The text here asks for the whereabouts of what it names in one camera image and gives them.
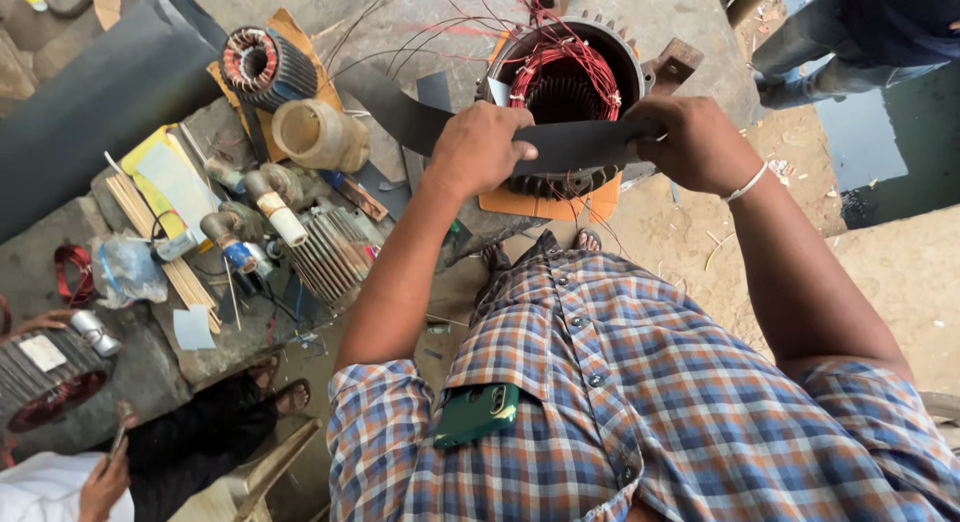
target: man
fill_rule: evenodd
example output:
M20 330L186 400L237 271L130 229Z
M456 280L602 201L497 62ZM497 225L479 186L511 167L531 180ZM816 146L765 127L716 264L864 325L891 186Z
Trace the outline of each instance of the man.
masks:
M801 78L798 67L829 55ZM960 59L960 0L812 0L753 53L774 110L886 88Z
M16 332L64 329L72 310L55 310ZM267 397L270 366L220 381L188 404L129 430L110 460L113 439L91 453L40 453L0 471L0 520L23 522L165 522L214 480L243 463L277 419L303 409L309 383Z
M537 155L511 142L528 111L479 102L446 124L347 324L332 519L960 518L960 462L891 332L750 144L711 99L630 117L668 129L640 158L729 199L775 366L650 272L545 236L480 302L432 410L412 358L444 235ZM436 449L450 388L486 383L521 389L512 425Z

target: checkered shirt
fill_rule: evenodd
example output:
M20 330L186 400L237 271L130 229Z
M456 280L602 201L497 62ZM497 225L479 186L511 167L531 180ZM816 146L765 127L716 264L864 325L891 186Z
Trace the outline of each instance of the checkered shirt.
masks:
M522 389L513 426L433 447L449 389ZM335 520L960 520L960 462L914 388L850 361L791 381L629 261L501 275L439 407L412 360L329 384Z

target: plastic bag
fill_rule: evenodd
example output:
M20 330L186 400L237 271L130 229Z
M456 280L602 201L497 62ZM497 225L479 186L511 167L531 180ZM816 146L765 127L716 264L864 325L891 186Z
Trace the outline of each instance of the plastic bag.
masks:
M98 304L117 309L142 299L155 303L167 300L167 277L150 258L146 242L122 234L107 240L94 237L90 252L93 284L103 295Z

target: smartphone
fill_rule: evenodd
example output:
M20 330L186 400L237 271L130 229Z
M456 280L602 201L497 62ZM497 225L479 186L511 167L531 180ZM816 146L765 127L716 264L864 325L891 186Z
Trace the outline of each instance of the smartphone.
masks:
M486 383L454 388L443 406L436 449L449 449L513 425L521 389L510 383Z

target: shirt pocket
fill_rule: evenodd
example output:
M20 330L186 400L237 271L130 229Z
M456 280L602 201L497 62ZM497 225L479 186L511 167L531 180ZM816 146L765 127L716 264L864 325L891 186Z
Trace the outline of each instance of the shirt pocket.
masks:
M551 382L547 359L548 329L525 329L523 335L509 336L498 329L482 326L467 339L453 360L446 385L439 393L439 406L450 397L450 390L465 385L510 383L541 402L550 400ZM545 336L536 335L544 332Z

